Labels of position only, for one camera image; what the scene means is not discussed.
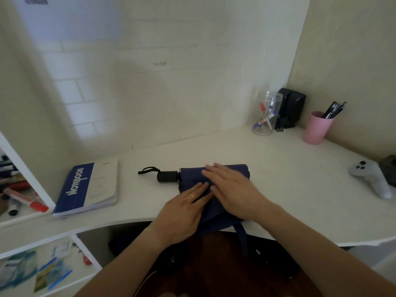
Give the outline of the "black stapler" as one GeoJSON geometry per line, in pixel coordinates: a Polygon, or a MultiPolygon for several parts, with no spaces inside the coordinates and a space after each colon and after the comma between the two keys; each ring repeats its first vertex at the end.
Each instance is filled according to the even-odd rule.
{"type": "Polygon", "coordinates": [[[306,95],[298,91],[281,88],[278,91],[283,96],[277,120],[283,121],[284,129],[294,128],[300,120],[306,95]]]}

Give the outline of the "clear plastic cup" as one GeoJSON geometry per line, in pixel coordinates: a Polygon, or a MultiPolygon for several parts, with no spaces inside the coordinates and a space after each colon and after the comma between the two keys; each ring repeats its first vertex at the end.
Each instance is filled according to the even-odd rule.
{"type": "Polygon", "coordinates": [[[283,95],[279,92],[262,91],[258,93],[252,113],[252,132],[254,134],[268,136],[275,131],[282,100],[283,95]]]}

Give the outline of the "white game controller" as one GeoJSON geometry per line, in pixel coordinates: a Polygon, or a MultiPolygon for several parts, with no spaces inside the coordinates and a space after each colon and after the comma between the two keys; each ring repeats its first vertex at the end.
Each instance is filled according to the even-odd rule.
{"type": "Polygon", "coordinates": [[[352,165],[348,169],[348,173],[367,181],[381,199],[391,199],[393,197],[390,185],[378,163],[371,160],[361,160],[352,165]]]}

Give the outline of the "navy folding umbrella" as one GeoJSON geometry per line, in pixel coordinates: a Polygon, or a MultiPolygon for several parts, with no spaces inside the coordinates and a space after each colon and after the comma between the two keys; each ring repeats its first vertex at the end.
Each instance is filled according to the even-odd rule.
{"type": "MultiPolygon", "coordinates": [[[[142,169],[138,174],[156,172],[159,183],[178,183],[179,192],[182,193],[191,189],[197,183],[208,182],[209,186],[213,185],[213,182],[202,174],[204,169],[204,167],[196,167],[181,168],[178,171],[161,171],[151,166],[142,169]]],[[[242,226],[242,221],[242,219],[227,212],[220,201],[214,197],[204,207],[195,236],[206,236],[233,227],[240,239],[242,252],[246,256],[248,255],[248,235],[242,226]]]]}

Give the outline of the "red capped marker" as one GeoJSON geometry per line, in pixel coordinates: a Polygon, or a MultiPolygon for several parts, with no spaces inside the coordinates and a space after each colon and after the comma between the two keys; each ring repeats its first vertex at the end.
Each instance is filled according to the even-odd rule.
{"type": "MultiPolygon", "coordinates": [[[[272,111],[272,106],[270,106],[269,109],[267,109],[267,108],[265,107],[264,103],[260,103],[260,109],[261,109],[262,114],[263,114],[263,116],[264,116],[264,112],[265,112],[265,111],[272,111]]],[[[264,123],[264,124],[265,124],[270,130],[273,129],[270,120],[269,120],[268,122],[264,123]]]]}

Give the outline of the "dark box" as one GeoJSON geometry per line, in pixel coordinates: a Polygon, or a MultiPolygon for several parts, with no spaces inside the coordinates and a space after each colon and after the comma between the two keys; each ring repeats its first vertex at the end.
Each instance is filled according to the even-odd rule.
{"type": "Polygon", "coordinates": [[[378,164],[387,183],[396,188],[396,155],[388,155],[378,164]]]}

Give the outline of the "white shelf unit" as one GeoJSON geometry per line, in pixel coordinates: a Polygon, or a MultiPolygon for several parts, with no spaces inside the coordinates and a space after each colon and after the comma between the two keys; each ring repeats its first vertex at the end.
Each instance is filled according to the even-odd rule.
{"type": "Polygon", "coordinates": [[[63,181],[75,163],[67,146],[59,143],[53,134],[28,138],[21,146],[14,146],[0,130],[0,149],[16,165],[40,198],[49,207],[45,213],[28,214],[16,222],[0,226],[0,262],[24,251],[36,251],[38,268],[51,260],[55,247],[70,242],[68,255],[64,258],[72,272],[52,289],[45,287],[34,292],[37,275],[15,288],[0,292],[0,297],[48,297],[62,290],[76,290],[101,269],[101,265],[77,236],[76,230],[61,230],[66,219],[52,215],[54,199],[59,195],[63,181]]]}

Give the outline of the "pink cup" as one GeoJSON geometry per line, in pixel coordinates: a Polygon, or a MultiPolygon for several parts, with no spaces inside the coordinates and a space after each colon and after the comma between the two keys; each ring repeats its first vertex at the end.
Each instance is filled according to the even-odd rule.
{"type": "Polygon", "coordinates": [[[334,119],[323,118],[323,112],[311,112],[303,135],[303,142],[310,145],[319,145],[325,138],[334,119]]]}

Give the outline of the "pile of printed packets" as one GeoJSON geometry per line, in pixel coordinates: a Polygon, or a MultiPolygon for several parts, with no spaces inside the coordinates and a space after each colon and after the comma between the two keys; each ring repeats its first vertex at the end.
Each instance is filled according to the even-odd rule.
{"type": "Polygon", "coordinates": [[[96,271],[69,236],[0,258],[0,297],[47,297],[96,271]]]}

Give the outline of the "red and white marker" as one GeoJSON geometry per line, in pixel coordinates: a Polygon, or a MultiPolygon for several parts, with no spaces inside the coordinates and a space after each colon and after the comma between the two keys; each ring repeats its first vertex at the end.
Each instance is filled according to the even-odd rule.
{"type": "Polygon", "coordinates": [[[16,199],[17,201],[27,205],[31,209],[45,213],[49,210],[49,207],[37,200],[33,200],[30,197],[23,195],[22,193],[19,193],[13,189],[6,188],[3,190],[3,194],[8,195],[9,197],[16,199]]]}

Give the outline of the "row of assorted markers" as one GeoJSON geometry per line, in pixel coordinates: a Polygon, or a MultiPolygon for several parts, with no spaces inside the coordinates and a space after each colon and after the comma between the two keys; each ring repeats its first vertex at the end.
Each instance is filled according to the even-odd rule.
{"type": "Polygon", "coordinates": [[[31,188],[27,179],[7,155],[0,155],[0,194],[5,189],[22,191],[31,188]]]}

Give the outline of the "blue and white notebook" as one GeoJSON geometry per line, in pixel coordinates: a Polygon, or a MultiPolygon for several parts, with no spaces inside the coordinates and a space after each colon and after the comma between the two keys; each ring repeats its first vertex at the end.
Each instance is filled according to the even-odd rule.
{"type": "Polygon", "coordinates": [[[118,159],[76,165],[69,172],[52,212],[55,217],[115,205],[118,201],[118,159]]]}

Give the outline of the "person's left hand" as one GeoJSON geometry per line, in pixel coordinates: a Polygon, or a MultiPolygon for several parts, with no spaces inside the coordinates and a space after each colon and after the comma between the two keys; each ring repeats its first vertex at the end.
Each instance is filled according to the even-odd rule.
{"type": "Polygon", "coordinates": [[[177,195],[166,202],[155,220],[149,225],[148,232],[153,236],[162,251],[193,235],[196,232],[203,210],[190,212],[183,209],[178,202],[177,195]]]}

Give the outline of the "person's left forearm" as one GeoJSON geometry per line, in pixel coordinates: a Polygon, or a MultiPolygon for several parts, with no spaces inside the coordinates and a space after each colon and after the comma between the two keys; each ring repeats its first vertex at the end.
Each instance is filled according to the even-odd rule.
{"type": "Polygon", "coordinates": [[[152,225],[148,226],[74,297],[133,297],[166,247],[152,225]]]}

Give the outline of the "blue and white marker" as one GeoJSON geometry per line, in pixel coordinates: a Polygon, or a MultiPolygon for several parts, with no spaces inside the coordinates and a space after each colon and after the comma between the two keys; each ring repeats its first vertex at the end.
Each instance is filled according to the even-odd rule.
{"type": "Polygon", "coordinates": [[[265,111],[264,116],[261,120],[259,120],[256,124],[253,125],[253,129],[256,129],[260,126],[262,126],[264,123],[268,122],[271,118],[277,116],[276,111],[265,111]]]}

